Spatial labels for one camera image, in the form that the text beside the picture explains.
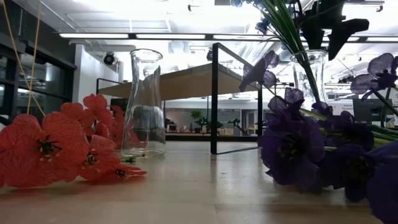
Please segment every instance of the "potted plant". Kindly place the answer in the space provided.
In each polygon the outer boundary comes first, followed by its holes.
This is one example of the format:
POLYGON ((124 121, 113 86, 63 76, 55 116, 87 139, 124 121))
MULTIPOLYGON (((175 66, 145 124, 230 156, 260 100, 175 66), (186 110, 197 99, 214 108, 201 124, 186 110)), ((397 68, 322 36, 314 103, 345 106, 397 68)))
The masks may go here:
POLYGON ((204 120, 203 113, 201 112, 201 110, 196 109, 191 112, 191 117, 193 120, 195 120, 195 123, 200 126, 200 128, 194 129, 195 133, 200 133, 201 127, 203 126, 203 120, 204 120))

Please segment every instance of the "red flower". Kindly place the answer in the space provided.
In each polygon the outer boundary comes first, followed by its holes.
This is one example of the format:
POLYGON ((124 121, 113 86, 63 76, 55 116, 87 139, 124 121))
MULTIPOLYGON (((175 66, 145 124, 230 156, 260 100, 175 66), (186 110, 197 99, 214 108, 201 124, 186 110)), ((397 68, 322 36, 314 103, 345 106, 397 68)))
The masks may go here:
POLYGON ((0 188, 4 186, 4 176, 0 174, 0 188))
POLYGON ((114 119, 111 130, 111 139, 118 145, 118 149, 122 146, 123 128, 124 128, 124 112, 120 106, 112 106, 114 111, 114 119))
POLYGON ((78 120, 83 129, 91 128, 94 123, 94 114, 90 109, 83 109, 80 103, 64 103, 61 113, 70 119, 78 120))
POLYGON ((101 121, 95 126, 95 133, 96 135, 102 136, 104 138, 109 137, 109 130, 101 121))
POLYGON ((128 147, 147 147, 148 142, 147 141, 141 142, 137 134, 133 131, 133 127, 134 127, 134 122, 133 120, 130 120, 130 122, 127 124, 126 127, 127 128, 126 137, 129 138, 128 147))
POLYGON ((105 172, 101 177, 97 178, 95 182, 117 182, 121 180, 129 180, 136 175, 145 175, 146 171, 141 171, 138 167, 129 167, 118 164, 114 169, 105 172))
POLYGON ((91 94, 90 96, 84 97, 83 103, 92 110, 98 121, 105 124, 108 129, 112 128, 112 113, 107 109, 108 103, 103 95, 91 94))
POLYGON ((0 132, 0 173, 11 187, 46 186, 72 181, 85 160, 88 143, 80 123, 54 112, 43 120, 19 115, 0 132))
POLYGON ((113 153, 115 143, 102 136, 93 135, 90 142, 90 152, 81 163, 78 174, 87 180, 95 180, 105 172, 112 170, 120 163, 119 156, 113 153))

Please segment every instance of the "wooden tabletop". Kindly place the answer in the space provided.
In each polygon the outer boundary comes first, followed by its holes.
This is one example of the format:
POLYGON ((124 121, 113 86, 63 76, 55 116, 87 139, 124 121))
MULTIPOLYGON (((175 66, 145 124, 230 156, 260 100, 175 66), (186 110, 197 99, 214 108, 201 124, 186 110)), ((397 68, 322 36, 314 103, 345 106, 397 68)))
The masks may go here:
MULTIPOLYGON (((251 146, 219 143, 221 151, 251 146)), ((381 223, 367 202, 347 203, 341 190, 311 195, 275 185, 258 150, 212 156, 209 142, 168 142, 164 158, 136 165, 148 175, 124 184, 1 189, 0 223, 381 223)))

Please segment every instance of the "clear glass bottle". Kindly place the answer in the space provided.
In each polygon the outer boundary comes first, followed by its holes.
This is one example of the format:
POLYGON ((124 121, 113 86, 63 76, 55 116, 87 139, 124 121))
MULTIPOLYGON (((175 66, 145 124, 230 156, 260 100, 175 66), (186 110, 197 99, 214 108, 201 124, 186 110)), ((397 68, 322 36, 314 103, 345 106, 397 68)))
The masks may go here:
POLYGON ((307 74, 304 68, 298 63, 297 57, 307 57, 310 62, 311 71, 317 83, 318 93, 322 102, 328 103, 325 86, 323 84, 323 67, 325 66, 326 52, 324 50, 306 50, 297 54, 293 54, 290 61, 293 65, 294 85, 295 88, 303 91, 304 103, 303 108, 311 110, 312 104, 315 103, 315 97, 308 82, 307 74))
POLYGON ((165 128, 160 99, 159 62, 155 50, 131 53, 132 87, 124 120, 122 155, 161 156, 165 153, 165 128))

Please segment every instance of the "shelf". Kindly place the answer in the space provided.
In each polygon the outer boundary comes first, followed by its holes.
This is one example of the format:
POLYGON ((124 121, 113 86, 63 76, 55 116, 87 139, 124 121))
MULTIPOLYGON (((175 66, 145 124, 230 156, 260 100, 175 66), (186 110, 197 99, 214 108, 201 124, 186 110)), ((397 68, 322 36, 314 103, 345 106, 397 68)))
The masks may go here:
MULTIPOLYGON (((218 65, 218 94, 240 93, 242 76, 218 65)), ((260 85, 251 84, 246 91, 258 91, 260 85)), ((129 98, 131 82, 99 89, 99 93, 129 98)), ((160 76, 160 97, 163 100, 177 100, 191 97, 211 96, 211 63, 160 76)))

